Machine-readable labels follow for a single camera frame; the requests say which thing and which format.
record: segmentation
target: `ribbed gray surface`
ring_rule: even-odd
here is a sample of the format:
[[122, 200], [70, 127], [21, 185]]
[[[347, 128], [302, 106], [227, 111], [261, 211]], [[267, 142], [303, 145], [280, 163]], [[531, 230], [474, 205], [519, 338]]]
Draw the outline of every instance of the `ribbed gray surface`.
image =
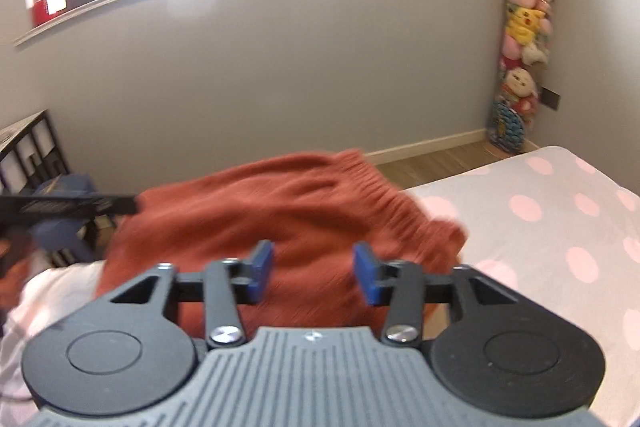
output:
[[314, 331], [321, 338], [310, 330], [262, 328], [246, 346], [209, 353], [179, 393], [134, 415], [69, 422], [43, 411], [28, 425], [602, 427], [586, 410], [551, 420], [491, 415], [444, 389], [414, 349], [383, 346], [369, 328]]

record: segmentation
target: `toy storage cylinder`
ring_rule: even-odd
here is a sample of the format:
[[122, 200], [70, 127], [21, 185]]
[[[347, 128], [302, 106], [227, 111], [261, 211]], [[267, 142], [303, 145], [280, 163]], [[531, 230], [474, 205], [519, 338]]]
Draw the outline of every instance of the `toy storage cylinder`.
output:
[[489, 142], [522, 152], [538, 109], [548, 63], [553, 0], [506, 0], [498, 86], [488, 126]]

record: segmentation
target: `wooden floor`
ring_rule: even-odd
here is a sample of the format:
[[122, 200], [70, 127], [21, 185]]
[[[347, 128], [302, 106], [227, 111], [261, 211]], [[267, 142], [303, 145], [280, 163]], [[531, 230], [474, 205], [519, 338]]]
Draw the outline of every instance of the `wooden floor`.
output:
[[385, 163], [378, 165], [378, 170], [399, 187], [411, 188], [497, 161], [498, 158], [484, 148], [484, 142], [476, 142]]

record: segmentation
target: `wall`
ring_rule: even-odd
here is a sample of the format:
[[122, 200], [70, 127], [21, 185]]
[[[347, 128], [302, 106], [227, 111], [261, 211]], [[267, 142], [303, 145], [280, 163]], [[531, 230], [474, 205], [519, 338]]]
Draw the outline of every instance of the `wall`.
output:
[[73, 168], [142, 188], [296, 150], [483, 127], [501, 0], [126, 0], [19, 48], [0, 3], [0, 124], [50, 108]]
[[640, 193], [640, 4], [556, 0], [546, 86], [557, 112], [540, 110], [532, 140], [571, 149]]

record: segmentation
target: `mattress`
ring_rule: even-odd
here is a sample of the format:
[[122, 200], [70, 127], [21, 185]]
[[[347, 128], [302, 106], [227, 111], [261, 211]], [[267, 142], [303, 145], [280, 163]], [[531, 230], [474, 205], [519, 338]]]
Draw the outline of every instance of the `mattress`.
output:
[[462, 261], [578, 325], [607, 369], [591, 410], [640, 415], [640, 199], [566, 149], [546, 147], [408, 192], [463, 223]]

